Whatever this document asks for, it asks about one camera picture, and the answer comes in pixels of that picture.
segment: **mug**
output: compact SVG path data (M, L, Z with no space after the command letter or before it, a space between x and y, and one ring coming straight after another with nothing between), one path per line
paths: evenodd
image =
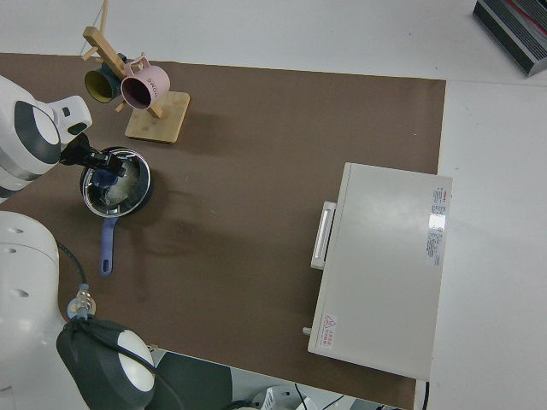
M136 73L132 65L143 63L143 69ZM158 66L151 66L145 56L126 64L126 75L121 82L121 95L129 105L147 109L159 98L165 96L171 85L168 74Z
M126 62L127 58L123 54L118 56L124 63ZM121 80L106 63L88 72L84 82L87 92L100 103L109 103L121 94Z

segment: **wooden mug stand base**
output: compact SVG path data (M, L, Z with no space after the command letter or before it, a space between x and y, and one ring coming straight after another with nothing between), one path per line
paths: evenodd
M163 111L160 119L152 117L146 110L133 110L126 128L129 138L165 144L177 142L186 110L190 106L190 95L170 91L158 100L158 105Z

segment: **pink mug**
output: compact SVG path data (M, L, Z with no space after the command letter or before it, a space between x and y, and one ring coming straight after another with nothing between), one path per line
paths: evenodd
M143 68L135 73L132 65L139 62L143 63ZM147 109L165 96L171 86L168 74L158 66L151 66L145 56L128 62L126 75L121 81L121 95L129 105L137 109Z

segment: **saucepan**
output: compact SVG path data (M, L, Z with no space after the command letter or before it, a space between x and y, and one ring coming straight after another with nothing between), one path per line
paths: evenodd
M101 151L122 161L123 176L105 169L84 168L80 189L85 205L104 218L101 234L99 272L108 276L113 268L114 227L121 216L141 209L152 193L150 167L139 153L129 148L111 147Z

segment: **blue pan handle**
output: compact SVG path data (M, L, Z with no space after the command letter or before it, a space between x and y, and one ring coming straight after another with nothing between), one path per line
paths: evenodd
M105 218L103 232L101 233L101 266L99 272L102 276L109 276L112 272L112 254L114 249L114 226L118 217Z

